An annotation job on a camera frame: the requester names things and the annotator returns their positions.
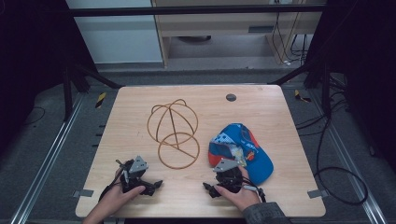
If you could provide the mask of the black horizontal frame bar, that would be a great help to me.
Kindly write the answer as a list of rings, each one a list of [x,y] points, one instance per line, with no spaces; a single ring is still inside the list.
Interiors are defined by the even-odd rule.
[[[191,6],[191,7],[123,7],[69,9],[74,17],[189,15],[231,13],[320,12],[326,4],[314,5],[264,5],[264,6]]]

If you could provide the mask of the dark curtain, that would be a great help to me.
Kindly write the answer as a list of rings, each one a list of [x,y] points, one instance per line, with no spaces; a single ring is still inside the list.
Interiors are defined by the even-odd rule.
[[[346,97],[396,173],[396,0],[327,0],[308,52],[346,76]]]
[[[63,82],[57,39],[73,62],[95,70],[77,23],[46,12],[67,9],[66,0],[0,0],[0,158],[33,110],[35,97]]]

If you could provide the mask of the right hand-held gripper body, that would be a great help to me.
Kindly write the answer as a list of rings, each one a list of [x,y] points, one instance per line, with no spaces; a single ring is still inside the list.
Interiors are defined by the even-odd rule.
[[[215,178],[218,183],[208,185],[208,193],[212,198],[221,196],[217,187],[222,187],[231,193],[237,193],[246,184],[246,179],[243,177],[237,161],[221,159],[213,168],[213,172],[216,174]]]

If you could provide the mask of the white cabinet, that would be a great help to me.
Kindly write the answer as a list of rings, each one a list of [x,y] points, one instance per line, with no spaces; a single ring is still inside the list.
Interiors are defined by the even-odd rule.
[[[151,7],[150,0],[66,0],[70,9]],[[75,17],[95,64],[161,63],[156,22],[148,16]]]

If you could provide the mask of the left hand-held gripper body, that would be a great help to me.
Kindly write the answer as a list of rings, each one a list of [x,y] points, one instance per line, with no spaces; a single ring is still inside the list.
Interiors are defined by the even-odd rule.
[[[149,168],[141,156],[137,156],[134,160],[129,160],[125,163],[118,161],[118,164],[121,168],[120,183],[123,193],[126,193],[136,187],[144,186],[145,189],[141,192],[141,195],[152,196],[154,194],[156,185],[141,179],[143,174]]]

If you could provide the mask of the blue baseball cap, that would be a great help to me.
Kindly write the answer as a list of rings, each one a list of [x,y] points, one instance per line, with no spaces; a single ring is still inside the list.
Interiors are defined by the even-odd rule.
[[[210,140],[209,164],[215,166],[221,159],[237,161],[255,185],[263,183],[274,171],[270,157],[242,123],[229,124]]]

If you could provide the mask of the light wooden desk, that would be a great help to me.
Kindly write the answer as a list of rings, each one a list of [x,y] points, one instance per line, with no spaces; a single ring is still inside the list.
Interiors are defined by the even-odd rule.
[[[327,0],[150,0],[155,7],[314,5]],[[291,61],[292,40],[312,35],[319,12],[157,15],[162,39],[175,36],[265,35],[277,63]]]

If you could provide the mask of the grey table bracket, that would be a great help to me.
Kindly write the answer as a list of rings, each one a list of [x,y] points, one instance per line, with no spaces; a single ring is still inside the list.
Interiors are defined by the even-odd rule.
[[[315,189],[315,190],[309,190],[307,192],[308,196],[310,199],[314,199],[314,198],[325,198],[329,196],[329,192],[324,189],[324,190],[320,190],[320,189]]]
[[[79,197],[91,197],[94,193],[94,190],[91,189],[80,189],[80,190],[74,190],[72,196],[74,198],[79,198]]]

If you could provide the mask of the aluminium floor rail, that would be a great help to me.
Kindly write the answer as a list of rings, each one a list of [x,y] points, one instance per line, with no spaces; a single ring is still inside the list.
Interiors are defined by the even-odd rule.
[[[340,170],[348,175],[349,182],[358,199],[355,203],[344,201],[344,204],[362,207],[371,224],[389,224],[361,171],[347,152],[346,145],[330,119],[325,121],[324,132],[329,134],[335,153],[342,164]]]
[[[9,221],[9,224],[26,223],[42,189],[45,186],[48,176],[52,170],[52,167],[55,164],[58,155],[63,148],[64,142],[75,123],[75,120],[81,109],[84,98],[85,98],[85,93],[77,94],[76,101],[72,104],[72,112],[69,118],[62,123],[59,132],[57,132],[57,135],[49,148],[49,152],[47,153],[39,170],[37,171],[35,178],[33,179],[30,188],[27,190],[25,196],[23,197],[23,200],[18,206],[18,209],[16,210],[11,220]]]

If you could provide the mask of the black metal stand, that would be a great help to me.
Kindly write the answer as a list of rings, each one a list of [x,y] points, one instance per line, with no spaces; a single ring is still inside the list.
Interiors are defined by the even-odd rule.
[[[87,92],[91,87],[85,76],[92,77],[111,89],[121,88],[121,84],[113,82],[81,64],[66,66],[62,74],[64,86],[64,121],[70,119],[73,112],[71,85],[74,85],[78,92]]]
[[[269,82],[269,85],[281,86],[287,81],[307,72],[308,75],[304,80],[304,86],[308,89],[314,88],[321,82],[321,108],[327,118],[332,116],[330,103],[330,66],[326,62],[308,62],[294,69],[285,76]]]

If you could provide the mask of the person's left hand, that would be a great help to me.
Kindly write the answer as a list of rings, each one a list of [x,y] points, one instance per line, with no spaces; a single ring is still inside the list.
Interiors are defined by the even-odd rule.
[[[90,213],[100,213],[106,215],[106,217],[110,217],[118,212],[125,204],[136,198],[144,189],[144,186],[139,186],[123,193],[120,185],[114,185],[105,193]]]

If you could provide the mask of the person's right hand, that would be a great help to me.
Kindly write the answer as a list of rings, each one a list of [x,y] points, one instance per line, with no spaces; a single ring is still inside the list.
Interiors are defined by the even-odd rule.
[[[233,203],[241,212],[251,205],[262,202],[257,192],[253,190],[241,188],[237,193],[233,193],[221,186],[215,186],[215,189],[222,197]]]

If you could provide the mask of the brown wire cap stand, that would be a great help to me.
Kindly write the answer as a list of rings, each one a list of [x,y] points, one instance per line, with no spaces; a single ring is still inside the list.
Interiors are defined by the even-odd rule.
[[[196,112],[184,99],[151,108],[148,135],[158,144],[157,156],[165,167],[181,170],[197,162],[201,152],[198,126]]]

